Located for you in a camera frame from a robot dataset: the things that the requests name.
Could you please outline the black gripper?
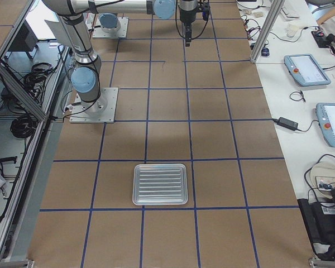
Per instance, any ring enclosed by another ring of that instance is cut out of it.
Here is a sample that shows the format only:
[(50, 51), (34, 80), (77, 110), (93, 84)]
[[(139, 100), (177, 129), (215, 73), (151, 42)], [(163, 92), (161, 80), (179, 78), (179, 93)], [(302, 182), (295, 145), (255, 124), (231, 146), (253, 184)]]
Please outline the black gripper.
[(184, 24), (185, 47), (189, 47), (192, 41), (192, 23), (196, 20), (198, 11), (197, 0), (179, 1), (180, 21)]

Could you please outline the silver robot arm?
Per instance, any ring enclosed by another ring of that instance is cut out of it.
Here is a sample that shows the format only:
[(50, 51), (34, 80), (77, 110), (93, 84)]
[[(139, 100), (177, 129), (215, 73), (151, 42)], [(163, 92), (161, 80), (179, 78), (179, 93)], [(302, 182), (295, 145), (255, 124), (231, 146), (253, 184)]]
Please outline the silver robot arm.
[(182, 23), (182, 31), (178, 34), (184, 39), (185, 46), (189, 47), (194, 37), (192, 36), (192, 23), (196, 14), (202, 13), (209, 16), (209, 11), (202, 10), (198, 1), (43, 1), (44, 5), (55, 12), (60, 19), (64, 31), (68, 35), (78, 64), (93, 67), (95, 71), (100, 68), (95, 66), (100, 62), (98, 54), (94, 51), (88, 28), (84, 22), (84, 13), (145, 13), (156, 15), (167, 20), (173, 14)]
[(100, 27), (103, 32), (114, 33), (121, 28), (119, 19), (115, 13), (102, 13), (99, 15)]

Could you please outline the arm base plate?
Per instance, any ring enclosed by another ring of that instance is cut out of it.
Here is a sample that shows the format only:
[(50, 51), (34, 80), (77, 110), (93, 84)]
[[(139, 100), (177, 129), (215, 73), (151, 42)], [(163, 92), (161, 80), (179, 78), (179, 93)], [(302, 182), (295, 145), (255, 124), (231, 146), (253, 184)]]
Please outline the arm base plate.
[(75, 96), (75, 103), (70, 116), (70, 123), (113, 123), (118, 98), (118, 88), (101, 88), (99, 99), (92, 105), (82, 102), (79, 94)]
[(128, 31), (128, 17), (117, 17), (117, 22), (113, 23), (114, 27), (108, 27), (108, 23), (101, 25), (98, 20), (93, 31), (94, 39), (125, 39)]

